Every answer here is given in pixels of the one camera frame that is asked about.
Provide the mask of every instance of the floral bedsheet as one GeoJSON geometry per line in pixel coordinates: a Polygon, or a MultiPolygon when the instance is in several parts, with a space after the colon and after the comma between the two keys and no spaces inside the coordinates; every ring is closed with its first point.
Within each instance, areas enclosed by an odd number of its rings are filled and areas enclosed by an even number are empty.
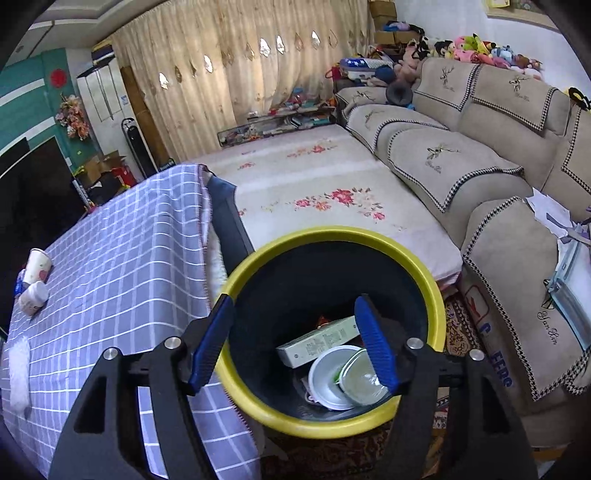
{"type": "Polygon", "coordinates": [[[418,256],[440,287],[462,267],[458,248],[421,201],[345,129],[331,125],[199,158],[233,183],[255,249],[312,226],[369,229],[418,256]]]}

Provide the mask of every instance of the ceiling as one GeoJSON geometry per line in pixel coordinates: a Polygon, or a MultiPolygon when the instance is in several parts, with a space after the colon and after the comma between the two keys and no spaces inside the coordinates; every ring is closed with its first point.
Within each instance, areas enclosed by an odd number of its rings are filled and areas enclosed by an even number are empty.
{"type": "Polygon", "coordinates": [[[29,28],[7,65],[54,48],[88,48],[164,0],[56,0],[29,28]]]}

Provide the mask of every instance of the blue gripper pad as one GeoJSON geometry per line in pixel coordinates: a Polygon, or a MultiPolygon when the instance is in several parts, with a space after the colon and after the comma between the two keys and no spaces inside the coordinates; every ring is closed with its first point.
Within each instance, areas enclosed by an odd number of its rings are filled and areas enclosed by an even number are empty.
{"type": "Polygon", "coordinates": [[[396,355],[390,348],[384,333],[379,327],[379,313],[371,303],[367,295],[355,300],[355,322],[361,334],[369,359],[379,382],[390,393],[398,388],[398,375],[396,372],[396,355]]]}
{"type": "Polygon", "coordinates": [[[232,298],[222,295],[208,318],[209,327],[193,354],[193,370],[189,377],[189,384],[195,392],[198,392],[211,378],[222,346],[234,323],[235,309],[232,298]]]}

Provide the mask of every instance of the metal screw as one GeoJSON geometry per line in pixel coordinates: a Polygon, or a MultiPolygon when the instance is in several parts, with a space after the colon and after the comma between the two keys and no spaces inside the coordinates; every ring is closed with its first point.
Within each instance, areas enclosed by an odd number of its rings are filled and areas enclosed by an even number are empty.
{"type": "Polygon", "coordinates": [[[470,358],[472,358],[472,360],[475,360],[476,362],[482,362],[485,359],[485,354],[482,350],[475,348],[473,350],[470,350],[470,358]]]}
{"type": "Polygon", "coordinates": [[[181,339],[179,337],[168,337],[164,341],[164,346],[168,348],[168,350],[174,350],[181,345],[181,339]]]}
{"type": "Polygon", "coordinates": [[[103,357],[106,360],[113,360],[117,355],[119,355],[119,352],[117,351],[116,348],[113,348],[113,347],[108,348],[107,350],[105,350],[103,352],[103,357]]]}
{"type": "Polygon", "coordinates": [[[420,338],[409,338],[407,340],[407,345],[411,350],[420,350],[425,346],[420,338]]]}

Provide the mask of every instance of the yellow rim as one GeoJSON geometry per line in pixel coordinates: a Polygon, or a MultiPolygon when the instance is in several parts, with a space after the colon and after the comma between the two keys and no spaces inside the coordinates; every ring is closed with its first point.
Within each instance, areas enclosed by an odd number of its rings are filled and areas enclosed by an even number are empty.
{"type": "MultiPolygon", "coordinates": [[[[378,250],[397,263],[412,276],[417,283],[427,306],[427,343],[437,351],[445,344],[446,316],[439,288],[427,267],[407,248],[379,233],[342,226],[310,228],[281,237],[250,255],[230,275],[224,286],[235,301],[246,282],[263,265],[282,253],[310,243],[345,241],[365,245],[378,250]]],[[[216,372],[222,384],[236,405],[253,419],[279,432],[311,439],[331,439],[349,437],[367,432],[394,418],[399,397],[395,397],[377,408],[352,419],[331,422],[300,420],[281,413],[264,404],[242,381],[230,356],[228,342],[224,344],[216,372]]]]}

